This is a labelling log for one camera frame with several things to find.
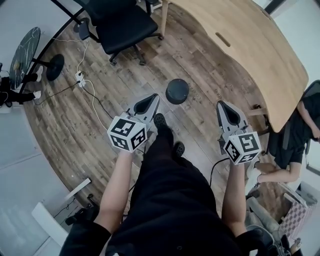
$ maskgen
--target power strip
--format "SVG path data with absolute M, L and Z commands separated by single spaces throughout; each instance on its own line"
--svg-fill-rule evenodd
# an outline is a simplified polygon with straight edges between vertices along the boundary
M 85 73 L 82 71 L 78 71 L 75 73 L 75 80 L 80 81 L 79 86 L 80 87 L 85 87 L 86 86 L 86 81 L 85 81 Z

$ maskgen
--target wooden desk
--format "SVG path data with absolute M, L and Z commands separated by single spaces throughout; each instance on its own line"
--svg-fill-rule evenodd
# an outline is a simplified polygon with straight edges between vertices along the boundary
M 307 72 L 273 19 L 252 0 L 170 0 L 189 12 L 212 41 L 249 73 L 279 132 L 308 83 Z M 168 0 L 162 3 L 165 35 Z

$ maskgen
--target wooden floor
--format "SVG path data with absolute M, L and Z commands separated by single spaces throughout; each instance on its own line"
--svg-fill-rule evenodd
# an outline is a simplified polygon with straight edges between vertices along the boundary
M 161 23 L 161 10 L 152 18 Z M 71 23 L 59 36 L 60 40 L 79 40 Z M 132 96 L 157 93 L 161 97 L 158 111 L 163 113 L 173 128 L 176 140 L 185 145 L 184 156 L 209 179 L 211 169 L 221 156 L 220 129 L 217 121 L 216 103 L 231 102 L 247 111 L 254 104 L 264 105 L 260 91 L 247 72 L 235 61 L 225 56 L 205 35 L 203 29 L 187 13 L 170 5 L 166 36 L 148 38 L 138 44 L 147 65 L 140 66 L 133 50 L 123 51 L 117 65 L 109 64 L 109 56 L 100 44 L 91 39 L 79 42 L 55 41 L 42 60 L 49 60 L 57 53 L 63 54 L 65 65 L 62 74 L 54 82 L 45 77 L 41 84 L 29 84 L 29 89 L 41 89 L 45 97 L 72 86 L 75 83 L 77 65 L 83 58 L 89 42 L 81 71 L 94 84 L 95 94 L 112 117 L 119 116 Z M 186 102 L 170 104 L 165 97 L 166 87 L 172 79 L 184 79 L 190 87 Z M 87 90 L 93 93 L 91 84 Z M 100 119 L 108 127 L 112 121 L 98 102 L 94 103 Z M 79 196 L 94 195 L 100 201 L 105 186 L 113 172 L 118 151 L 110 141 L 92 107 L 92 97 L 79 86 L 48 99 L 40 106 L 33 102 L 25 104 L 26 114 L 35 137 L 54 171 L 72 190 L 86 178 L 92 183 Z M 256 130 L 264 128 L 263 118 L 249 119 Z M 147 148 L 155 139 L 153 135 Z M 265 147 L 268 136 L 262 138 Z M 132 172 L 132 184 L 141 166 L 142 153 L 136 151 Z M 212 190 L 217 210 L 221 213 L 228 179 L 228 166 L 220 163 L 213 172 Z M 263 186 L 260 202 L 276 216 L 275 209 L 282 205 L 281 194 L 275 184 Z

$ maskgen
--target black sleeve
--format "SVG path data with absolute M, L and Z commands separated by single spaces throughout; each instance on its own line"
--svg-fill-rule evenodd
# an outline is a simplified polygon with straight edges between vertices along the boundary
M 93 221 L 73 224 L 59 256 L 99 256 L 111 234 Z
M 247 231 L 237 236 L 235 242 L 244 256 L 249 256 L 250 252 L 254 250 L 258 250 L 258 255 L 267 255 L 268 249 L 264 245 L 261 233 L 257 230 Z
M 302 99 L 304 107 L 312 119 L 320 116 L 320 92 Z

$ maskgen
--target white cable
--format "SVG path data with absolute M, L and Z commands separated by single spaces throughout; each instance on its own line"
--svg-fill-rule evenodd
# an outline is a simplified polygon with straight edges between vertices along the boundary
M 98 120 L 99 120 L 100 124 L 103 126 L 103 128 L 104 128 L 106 131 L 108 131 L 108 129 L 107 129 L 107 128 L 104 126 L 104 124 L 101 122 L 101 120 L 100 120 L 100 118 L 99 118 L 99 116 L 98 116 L 98 113 L 97 113 L 97 111 L 96 111 L 95 105 L 94 105 L 95 96 L 96 96 L 94 84 L 93 84 L 90 80 L 84 80 L 84 81 L 90 82 L 90 83 L 92 84 L 92 88 L 93 88 L 93 99 L 92 99 L 93 110 L 94 110 L 96 116 L 98 117 Z
M 0 94 L 6 94 L 6 99 L 3 102 L 3 103 L 5 103 L 7 101 L 7 99 L 9 98 L 9 94 L 5 91 L 0 91 Z
M 89 46 L 89 41 L 86 42 L 86 47 L 85 47 L 85 50 L 84 50 L 84 53 L 83 53 L 83 58 L 81 60 L 81 62 L 78 64 L 78 66 L 76 67 L 76 72 L 78 73 L 79 72 L 79 66 L 81 65 L 81 63 L 85 60 L 85 57 L 86 57 L 86 51 L 88 49 L 88 46 Z
M 52 37 L 52 39 L 60 41 L 60 42 L 81 42 L 82 40 L 62 40 Z

